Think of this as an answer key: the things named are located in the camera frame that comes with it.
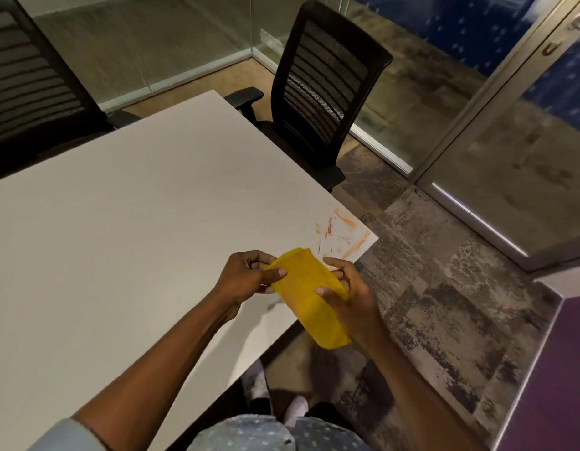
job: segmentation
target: mesh chair back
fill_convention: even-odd
[[[335,164],[377,78],[393,57],[317,0],[302,5],[271,90],[276,129],[298,136],[313,159]]]
[[[0,161],[106,127],[106,114],[20,4],[0,0]]]

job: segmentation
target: purple wall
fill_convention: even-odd
[[[580,450],[580,298],[563,304],[498,450]]]

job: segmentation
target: blue patterned wall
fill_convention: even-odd
[[[356,0],[491,75],[535,21],[536,0]],[[580,130],[580,40],[524,97]]]

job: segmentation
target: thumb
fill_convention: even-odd
[[[260,282],[263,285],[270,285],[281,280],[286,275],[286,269],[268,269],[260,272]]]
[[[344,301],[342,301],[342,299],[340,299],[336,292],[332,289],[319,286],[315,292],[321,296],[325,302],[330,304],[331,308],[334,310],[338,310],[340,307],[345,305]]]

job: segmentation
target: hand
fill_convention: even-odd
[[[348,291],[349,300],[343,301],[333,290],[322,286],[317,288],[316,293],[334,309],[346,334],[365,352],[370,353],[375,345],[388,339],[388,331],[379,313],[375,296],[350,261],[328,257],[324,261],[338,268],[332,273]]]
[[[255,293],[273,293],[271,286],[287,275],[285,269],[264,271],[276,257],[259,250],[232,254],[211,294],[223,298],[227,305],[235,305],[236,313],[240,304]]]

